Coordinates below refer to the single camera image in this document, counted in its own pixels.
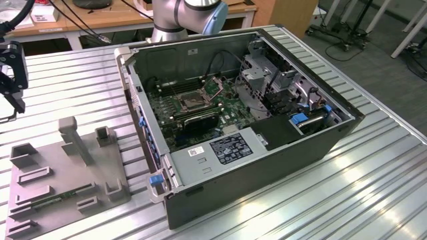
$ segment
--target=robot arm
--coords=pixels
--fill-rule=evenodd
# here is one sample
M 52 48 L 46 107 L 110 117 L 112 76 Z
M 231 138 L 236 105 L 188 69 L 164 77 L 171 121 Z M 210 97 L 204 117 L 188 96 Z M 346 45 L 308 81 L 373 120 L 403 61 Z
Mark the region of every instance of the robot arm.
M 222 0 L 154 0 L 151 42 L 188 37 L 187 30 L 203 35 L 218 34 L 224 26 L 228 5 Z
M 11 21 L 0 23 L 0 43 L 6 42 L 6 35 L 15 30 L 15 27 L 24 20 L 35 0 L 28 0 L 20 13 Z M 0 71 L 0 93 L 15 108 L 14 114 L 0 118 L 0 124 L 16 119 L 18 113 L 26 112 L 26 103 L 23 101 L 23 90 L 28 88 L 28 72 L 24 59 L 23 46 L 18 41 L 11 41 L 8 45 L 0 45 L 0 66 L 10 66 L 14 70 L 14 78 Z

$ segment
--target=motherboard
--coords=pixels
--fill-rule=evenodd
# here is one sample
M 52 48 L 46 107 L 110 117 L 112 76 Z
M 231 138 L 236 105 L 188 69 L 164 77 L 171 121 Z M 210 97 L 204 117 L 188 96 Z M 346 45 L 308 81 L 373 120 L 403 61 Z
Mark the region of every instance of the motherboard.
M 171 152 L 227 135 L 255 122 L 236 94 L 235 82 L 206 80 L 162 82 L 147 96 Z

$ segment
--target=white label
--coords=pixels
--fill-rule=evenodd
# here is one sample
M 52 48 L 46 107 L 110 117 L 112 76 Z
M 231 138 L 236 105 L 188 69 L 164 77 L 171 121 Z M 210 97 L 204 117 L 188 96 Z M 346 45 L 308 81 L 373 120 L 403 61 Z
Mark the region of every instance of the white label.
M 204 152 L 206 151 L 203 150 L 202 146 L 198 146 L 196 148 L 188 150 L 190 157 L 192 157 L 192 156 L 195 156 L 198 154 L 202 154 Z
M 198 54 L 198 52 L 199 52 L 199 49 L 198 49 L 198 48 L 188 50 L 188 56 Z
M 50 29 L 40 29 L 39 32 L 40 33 L 48 33 L 48 32 L 58 32 L 58 31 L 63 31 L 63 28 L 50 28 Z

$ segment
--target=power supply label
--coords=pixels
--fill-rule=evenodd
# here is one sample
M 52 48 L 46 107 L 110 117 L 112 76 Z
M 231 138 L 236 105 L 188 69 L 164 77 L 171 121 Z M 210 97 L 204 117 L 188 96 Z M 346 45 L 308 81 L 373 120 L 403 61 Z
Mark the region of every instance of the power supply label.
M 230 164 L 254 152 L 240 133 L 210 143 L 222 164 Z

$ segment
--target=white box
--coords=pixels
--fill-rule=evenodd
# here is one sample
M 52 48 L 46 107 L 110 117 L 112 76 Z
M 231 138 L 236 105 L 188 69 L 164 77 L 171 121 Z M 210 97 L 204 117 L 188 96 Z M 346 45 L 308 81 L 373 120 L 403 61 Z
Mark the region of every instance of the white box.
M 31 18 L 36 23 L 52 23 L 59 19 L 59 11 L 54 6 L 35 6 Z
M 310 20 L 310 25 L 316 25 L 320 27 L 322 24 L 322 18 L 324 19 L 327 16 L 327 12 L 323 11 L 318 6 L 315 7 L 312 17 Z

